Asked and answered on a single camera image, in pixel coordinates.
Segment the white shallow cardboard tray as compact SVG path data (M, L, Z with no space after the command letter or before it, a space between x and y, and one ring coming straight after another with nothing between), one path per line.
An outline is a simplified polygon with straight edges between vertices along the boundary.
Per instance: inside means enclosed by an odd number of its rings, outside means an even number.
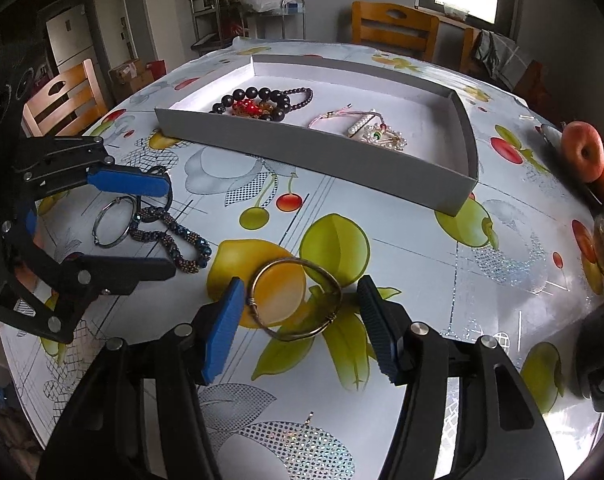
M214 113L249 87L309 88L311 103L280 122ZM404 151L346 133L365 114L407 141ZM173 105L156 109L171 138L276 160L409 200L454 216L479 181L479 159L462 100L413 75L330 58L255 55L202 77Z

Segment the white refrigerator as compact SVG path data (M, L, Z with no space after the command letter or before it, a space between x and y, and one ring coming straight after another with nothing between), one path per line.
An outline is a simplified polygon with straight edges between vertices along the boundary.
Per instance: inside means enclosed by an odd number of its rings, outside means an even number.
M59 73L81 64L86 58L90 58L94 66L99 65L82 4L48 20L46 30Z

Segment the cardboard box on floor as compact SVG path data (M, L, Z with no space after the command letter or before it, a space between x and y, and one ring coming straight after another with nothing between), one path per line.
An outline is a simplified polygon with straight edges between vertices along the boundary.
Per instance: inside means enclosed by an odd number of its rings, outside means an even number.
M109 70L113 95L122 102L153 83L153 74L139 58L129 60Z

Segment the grey clothes on chair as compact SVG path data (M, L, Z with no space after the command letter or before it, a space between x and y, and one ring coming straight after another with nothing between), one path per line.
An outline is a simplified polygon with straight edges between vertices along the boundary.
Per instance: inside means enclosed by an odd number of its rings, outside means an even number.
M519 50L518 44L510 38L481 30L473 58L483 66L488 78L512 91L529 65Z

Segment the fruit pattern tablecloth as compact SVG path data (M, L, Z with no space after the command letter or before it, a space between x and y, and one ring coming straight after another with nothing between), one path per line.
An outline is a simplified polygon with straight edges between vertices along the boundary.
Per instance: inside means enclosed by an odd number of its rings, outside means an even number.
M156 109L197 82L258 53L353 61L451 88L468 113L479 181L462 212L427 208L306 169L173 141ZM588 260L593 220L556 177L522 102L487 84L364 47L243 41L183 65L118 105L94 131L118 162L162 164L172 213L211 244L206 270L97 300L72 344L5 328L18 401L46 442L75 387L110 336L157 338L187 320L241 258L308 255L347 292L370 276L409 315L443 336L493 336L516 365L531 351L572 360L576 322L596 307L602 280ZM344 310L326 333L298 344L241 325L203 411L227 479L373 479L380 473L404 392Z

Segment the dark shelving unit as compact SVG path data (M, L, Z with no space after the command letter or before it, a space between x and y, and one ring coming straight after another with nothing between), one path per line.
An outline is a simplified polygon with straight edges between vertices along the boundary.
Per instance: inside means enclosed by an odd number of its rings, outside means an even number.
M195 40L190 50L198 55L229 47L236 37L248 34L244 8L239 0L188 0Z

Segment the large red apple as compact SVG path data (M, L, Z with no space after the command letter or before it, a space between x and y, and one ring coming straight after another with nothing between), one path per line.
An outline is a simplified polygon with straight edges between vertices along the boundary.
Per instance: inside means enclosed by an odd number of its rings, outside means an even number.
M588 122L570 122L561 135L561 154L581 182L596 181L604 170L604 144Z

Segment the silver ring bangle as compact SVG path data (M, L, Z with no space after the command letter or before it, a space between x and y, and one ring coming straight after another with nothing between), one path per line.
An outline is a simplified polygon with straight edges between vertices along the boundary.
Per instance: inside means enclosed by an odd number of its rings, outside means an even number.
M121 195L101 207L92 227L93 243L102 249L115 248L130 234L138 213L133 196Z

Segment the wooden chair left side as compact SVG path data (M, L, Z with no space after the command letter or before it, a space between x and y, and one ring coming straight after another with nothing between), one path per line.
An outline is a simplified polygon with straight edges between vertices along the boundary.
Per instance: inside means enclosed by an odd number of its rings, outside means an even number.
M107 114L93 61L52 78L24 104L22 118L30 136L80 136Z

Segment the wooden chair by window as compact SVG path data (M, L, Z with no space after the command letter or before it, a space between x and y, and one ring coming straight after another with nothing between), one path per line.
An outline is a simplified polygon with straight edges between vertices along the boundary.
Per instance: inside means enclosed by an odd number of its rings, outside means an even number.
M440 20L429 13L395 3L354 1L353 44L374 44L417 55L430 62L436 50Z

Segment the pearl bar hair clip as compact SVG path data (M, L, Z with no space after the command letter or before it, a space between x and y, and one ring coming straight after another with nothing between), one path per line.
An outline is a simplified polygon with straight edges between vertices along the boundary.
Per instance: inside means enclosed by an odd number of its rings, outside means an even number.
M376 118L375 114L365 114L355 124L353 124L346 133L348 134L348 136L350 138L352 138L352 136L355 136L360 130L362 130L366 125L368 125L375 118Z

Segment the red bead gold brooch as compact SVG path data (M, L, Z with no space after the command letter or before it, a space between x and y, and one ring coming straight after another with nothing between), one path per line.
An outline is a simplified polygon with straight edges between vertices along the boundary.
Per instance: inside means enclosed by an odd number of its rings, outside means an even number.
M243 100L236 101L232 104L230 114L240 117L263 118L270 116L274 109L275 107L271 102L260 99L244 98Z

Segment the wooden chair with clothes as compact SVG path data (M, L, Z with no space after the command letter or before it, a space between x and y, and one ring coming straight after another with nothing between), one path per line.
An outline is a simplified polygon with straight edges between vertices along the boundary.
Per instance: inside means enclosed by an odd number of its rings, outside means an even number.
M489 30L465 32L460 70L525 100L542 86L543 65L514 40Z

